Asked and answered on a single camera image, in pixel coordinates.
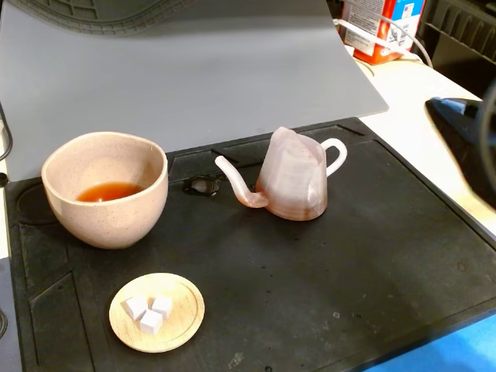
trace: bowl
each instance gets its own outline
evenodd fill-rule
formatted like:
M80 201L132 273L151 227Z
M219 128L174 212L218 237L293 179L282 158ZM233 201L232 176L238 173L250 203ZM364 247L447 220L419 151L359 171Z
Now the bowl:
M114 132L79 136L45 161L41 178L59 222L80 240L107 250L143 238L164 210L167 157L148 139ZM108 201L78 201L88 189L134 184L140 192Z

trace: table surface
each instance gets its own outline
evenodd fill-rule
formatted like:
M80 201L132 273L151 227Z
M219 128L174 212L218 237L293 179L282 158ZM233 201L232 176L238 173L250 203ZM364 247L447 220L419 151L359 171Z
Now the table surface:
M496 236L496 213L468 188L424 106L426 100L436 96L477 97L419 62L396 60L374 67L360 66L390 107L388 112L361 120ZM0 162L0 172L6 172L5 161ZM0 192L0 205L5 209L3 192ZM8 255L4 210L0 212L0 259ZM431 370L496 370L496 315L369 369L370 372Z

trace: label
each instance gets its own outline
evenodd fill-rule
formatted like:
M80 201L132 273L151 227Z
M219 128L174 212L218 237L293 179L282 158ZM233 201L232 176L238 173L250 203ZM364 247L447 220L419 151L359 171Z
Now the label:
M360 27L368 33L377 36L379 25L381 23L381 14L386 0L354 0L357 4L363 5L364 8L351 6L348 13L348 22ZM403 27L411 35L417 33L417 27L420 20L420 13L424 0L396 0L391 17L398 25ZM386 40L389 43L396 42L402 48L408 49L413 45L412 39L407 37L398 27L389 26ZM355 34L353 31L346 31L345 43L355 49L372 56L374 54L375 42L365 39ZM389 49L383 49L381 54L387 56L393 53Z
M397 0L391 19L403 27L410 35L414 36L417 33L420 12L422 11L423 5L423 0ZM395 25L389 26L386 40L388 43L395 43L404 49L409 49L413 45L413 40L406 36ZM381 55L383 56L387 56L391 53L393 52L386 48L381 51Z
M413 17L408 17L405 19L399 19L396 21L398 25L403 27L403 29L409 33L410 35L415 35L417 33L417 25L419 24L420 15L414 15ZM395 25L389 26L389 31L387 32L388 43L395 43L404 49L411 48L413 45L413 40L410 39L406 34L404 34L398 27ZM387 56L391 54L390 49L384 48L381 51L381 55Z
M348 22L377 36L384 0L355 0L355 2L363 5L363 8L351 6ZM353 31L346 31L344 42L369 56L374 54L375 43L355 34Z

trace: rubber mat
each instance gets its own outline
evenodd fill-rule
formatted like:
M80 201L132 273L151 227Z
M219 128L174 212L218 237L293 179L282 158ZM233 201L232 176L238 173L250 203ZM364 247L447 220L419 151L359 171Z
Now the rubber mat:
M242 206L214 164L224 154L253 187L269 136L169 153L164 213L125 250L71 236L39 178L8 184L24 371L362 370L496 312L494 242L457 205L358 119L298 131L349 151L310 222ZM109 325L116 292L153 272L205 300L196 335L167 353L132 350Z
M9 0L55 26L91 35L124 36L149 29L196 0Z

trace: wooden plate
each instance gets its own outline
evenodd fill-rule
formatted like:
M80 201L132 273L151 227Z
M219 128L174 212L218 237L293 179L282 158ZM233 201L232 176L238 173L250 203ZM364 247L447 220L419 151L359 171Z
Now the wooden plate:
M164 320L156 335L140 330L140 321L134 322L122 303L134 296L143 296L151 308L157 295L172 297L172 312ZM178 275L155 273L130 281L115 295L108 316L117 337L127 346L145 353L162 353L186 343L200 328L205 314L205 303L198 288Z

